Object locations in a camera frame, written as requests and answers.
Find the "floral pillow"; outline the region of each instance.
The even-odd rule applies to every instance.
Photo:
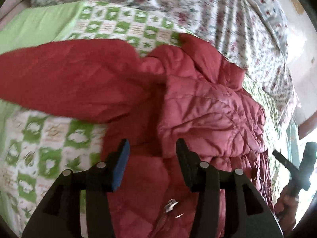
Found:
[[[286,15],[277,0],[248,0],[263,18],[266,27],[271,31],[285,60],[288,57],[287,37],[289,34]]]

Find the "green patterned blanket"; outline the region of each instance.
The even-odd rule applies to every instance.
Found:
[[[179,45],[178,35],[183,32],[188,31],[159,15],[88,1],[65,39],[122,39],[145,56],[160,44]],[[264,139],[272,151],[279,140],[275,102],[248,76],[245,76],[243,88],[265,109]],[[16,234],[21,234],[37,204],[64,169],[86,170],[99,161],[107,126],[2,103],[11,105],[14,110],[8,116],[3,114],[0,117],[4,129],[1,197],[11,228]],[[272,158],[270,163],[271,176],[274,177],[278,166]],[[85,215],[84,204],[81,214]],[[86,237],[85,217],[81,220],[82,235]]]

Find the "green sheet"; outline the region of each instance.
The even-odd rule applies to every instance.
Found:
[[[74,27],[84,2],[25,9],[0,32],[0,54],[61,40]]]

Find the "bed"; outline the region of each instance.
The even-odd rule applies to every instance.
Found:
[[[246,69],[243,87],[266,112],[264,140],[276,201],[288,182],[288,172],[272,151],[277,148],[287,155],[280,123],[290,120],[286,118],[294,111],[295,100],[285,66],[287,20],[276,0],[31,0],[31,4],[36,8],[25,9],[0,32],[0,54],[51,41],[108,38],[126,40],[145,56],[160,44],[179,45],[178,34],[186,32],[207,40]],[[6,101],[0,101],[0,123],[0,214],[21,234],[64,169],[85,170],[98,162],[107,126]],[[28,142],[33,131],[35,143]],[[83,139],[84,146],[78,145]],[[42,145],[54,149],[42,153]],[[84,216],[84,204],[81,212]],[[82,234],[87,235],[84,223]]]

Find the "quilted fabric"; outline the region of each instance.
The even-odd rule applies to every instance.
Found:
[[[130,140],[122,185],[109,195],[119,238],[188,237],[197,194],[185,186],[178,165],[180,137],[216,168],[242,168],[272,206],[264,110],[242,89],[244,70],[201,39],[180,39],[181,48],[162,45],[144,58],[128,43],[109,39],[52,42],[0,56],[2,99],[107,123],[103,158],[120,139]],[[172,198],[179,204],[164,213]],[[219,214],[221,236],[223,192]]]

